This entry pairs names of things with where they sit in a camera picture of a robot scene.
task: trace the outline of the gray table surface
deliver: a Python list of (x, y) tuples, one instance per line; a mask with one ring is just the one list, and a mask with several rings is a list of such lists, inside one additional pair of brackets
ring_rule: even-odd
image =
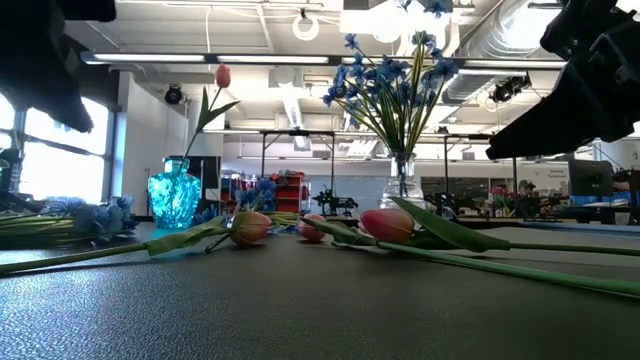
[[(486, 232), (640, 248), (640, 239), (623, 237)], [(0, 278), (0, 358), (640, 358), (637, 300), (298, 240), (273, 237), (250, 250), (227, 244), (210, 255), (203, 244), (158, 259), (138, 252)], [(0, 263), (69, 251), (2, 251)], [(483, 257), (640, 281), (640, 260), (631, 257)]]

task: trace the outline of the vase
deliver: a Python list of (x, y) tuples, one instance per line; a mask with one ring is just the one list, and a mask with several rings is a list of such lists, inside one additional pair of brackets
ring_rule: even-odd
[(399, 209), (400, 207), (390, 197), (403, 198), (422, 209), (427, 208), (422, 188), (414, 178), (415, 154), (394, 153), (391, 158), (391, 179), (384, 188), (381, 209)]
[(191, 226), (200, 198), (200, 179), (187, 174), (189, 159), (165, 158), (164, 172), (149, 178), (153, 222), (161, 229)]

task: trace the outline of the table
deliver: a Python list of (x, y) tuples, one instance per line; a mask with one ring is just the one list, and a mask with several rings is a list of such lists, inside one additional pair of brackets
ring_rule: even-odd
[[(152, 229), (142, 226), (142, 237)], [(522, 228), (511, 241), (640, 248)], [(638, 359), (640, 302), (400, 255), (206, 244), (0, 278), (2, 359)], [(0, 252), (0, 262), (57, 251)], [(487, 252), (544, 270), (640, 281), (637, 258)]]

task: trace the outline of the tulip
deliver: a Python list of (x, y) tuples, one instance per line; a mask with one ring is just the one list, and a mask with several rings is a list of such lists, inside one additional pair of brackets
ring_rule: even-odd
[(367, 233), (378, 240), (407, 243), (413, 232), (413, 218), (400, 209), (367, 210), (360, 215)]
[[(304, 216), (305, 219), (310, 219), (313, 221), (325, 221), (324, 217), (321, 215), (315, 214), (307, 214)], [(310, 242), (320, 242), (324, 237), (324, 233), (320, 230), (316, 230), (313, 226), (300, 221), (298, 224), (298, 232), (302, 237), (309, 240)]]
[(221, 64), (216, 70), (216, 83), (221, 89), (228, 88), (231, 84), (231, 69), (227, 65)]
[(256, 241), (267, 237), (271, 219), (259, 212), (247, 211), (233, 218), (231, 241), (240, 247), (251, 246)]

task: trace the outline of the red tulip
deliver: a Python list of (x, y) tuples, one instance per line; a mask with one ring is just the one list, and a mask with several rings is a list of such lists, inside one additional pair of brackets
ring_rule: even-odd
[(231, 84), (231, 69), (225, 64), (218, 66), (216, 70), (216, 83), (221, 89), (228, 88)]
[[(315, 214), (307, 214), (304, 216), (304, 218), (313, 221), (325, 221), (324, 217)], [(300, 221), (300, 223), (298, 224), (298, 231), (300, 232), (300, 235), (302, 235), (302, 237), (309, 240), (310, 242), (320, 242), (324, 237), (324, 233), (322, 231), (316, 230), (313, 226), (302, 221)]]
[(413, 231), (413, 218), (400, 209), (367, 210), (360, 215), (360, 223), (378, 240), (407, 243)]
[(255, 211), (241, 212), (233, 218), (231, 241), (240, 247), (251, 246), (267, 237), (271, 219)]

